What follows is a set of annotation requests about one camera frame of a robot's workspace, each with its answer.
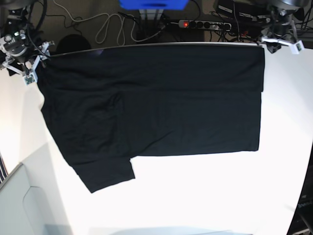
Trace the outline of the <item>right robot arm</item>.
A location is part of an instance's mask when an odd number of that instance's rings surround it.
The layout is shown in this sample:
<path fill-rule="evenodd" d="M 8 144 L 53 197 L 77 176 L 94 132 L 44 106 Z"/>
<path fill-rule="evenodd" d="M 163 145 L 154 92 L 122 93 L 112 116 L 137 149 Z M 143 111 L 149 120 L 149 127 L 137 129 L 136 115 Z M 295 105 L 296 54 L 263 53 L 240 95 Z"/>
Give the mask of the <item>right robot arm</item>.
<path fill-rule="evenodd" d="M 50 59 L 49 47 L 55 45 L 40 38 L 40 31 L 47 13 L 44 0 L 39 22 L 31 18 L 36 0 L 2 0 L 0 7 L 8 10 L 5 23 L 0 27 L 0 68 L 22 76 L 26 85 L 38 81 L 36 68 Z"/>

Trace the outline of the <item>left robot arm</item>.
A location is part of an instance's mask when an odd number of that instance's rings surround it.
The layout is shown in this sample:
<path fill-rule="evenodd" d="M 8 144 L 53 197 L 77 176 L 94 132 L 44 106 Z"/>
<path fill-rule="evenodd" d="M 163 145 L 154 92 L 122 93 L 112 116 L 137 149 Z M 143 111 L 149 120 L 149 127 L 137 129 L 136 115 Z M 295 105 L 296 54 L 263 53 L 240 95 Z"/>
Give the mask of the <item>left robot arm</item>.
<path fill-rule="evenodd" d="M 299 54 L 304 45 L 298 39 L 293 14 L 307 5 L 307 0 L 269 0 L 269 22 L 262 27 L 256 43 L 266 45 L 272 54 L 282 46 L 289 47 L 292 54 Z"/>

